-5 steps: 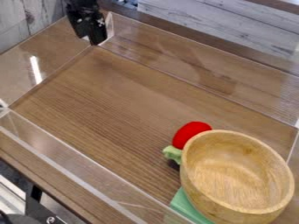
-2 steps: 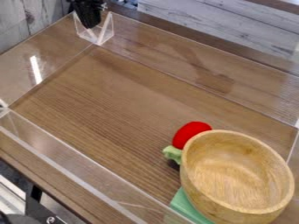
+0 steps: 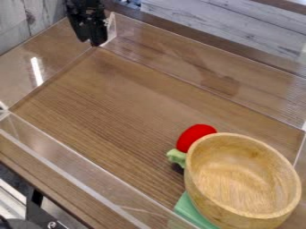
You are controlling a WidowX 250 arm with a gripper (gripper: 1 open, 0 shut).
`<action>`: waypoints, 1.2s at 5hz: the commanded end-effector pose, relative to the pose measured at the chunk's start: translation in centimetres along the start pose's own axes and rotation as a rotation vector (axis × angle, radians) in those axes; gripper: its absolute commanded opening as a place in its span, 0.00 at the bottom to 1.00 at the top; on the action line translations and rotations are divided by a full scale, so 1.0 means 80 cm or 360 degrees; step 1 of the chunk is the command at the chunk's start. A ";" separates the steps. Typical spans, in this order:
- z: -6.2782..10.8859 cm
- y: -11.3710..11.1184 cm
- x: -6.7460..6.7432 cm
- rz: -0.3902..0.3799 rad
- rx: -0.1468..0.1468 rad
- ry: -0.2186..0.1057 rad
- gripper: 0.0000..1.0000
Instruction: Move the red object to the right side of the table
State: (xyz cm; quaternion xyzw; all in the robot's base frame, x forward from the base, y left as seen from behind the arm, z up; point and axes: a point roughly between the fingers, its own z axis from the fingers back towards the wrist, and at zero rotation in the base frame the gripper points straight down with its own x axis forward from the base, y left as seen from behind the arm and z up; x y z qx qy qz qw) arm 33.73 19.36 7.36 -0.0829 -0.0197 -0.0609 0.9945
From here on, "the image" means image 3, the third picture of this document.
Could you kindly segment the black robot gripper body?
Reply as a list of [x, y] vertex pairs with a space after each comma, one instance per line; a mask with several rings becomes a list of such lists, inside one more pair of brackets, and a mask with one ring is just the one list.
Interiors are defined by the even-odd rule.
[[69, 15], [105, 15], [103, 0], [65, 0], [65, 5]]

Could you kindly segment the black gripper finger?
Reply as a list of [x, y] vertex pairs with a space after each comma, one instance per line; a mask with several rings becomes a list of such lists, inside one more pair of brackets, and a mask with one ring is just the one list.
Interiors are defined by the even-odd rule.
[[90, 39], [89, 26], [87, 26], [89, 14], [86, 12], [69, 11], [67, 17], [78, 39], [82, 42], [86, 42]]
[[109, 21], [106, 18], [90, 16], [87, 25], [91, 45], [98, 47], [109, 40]]

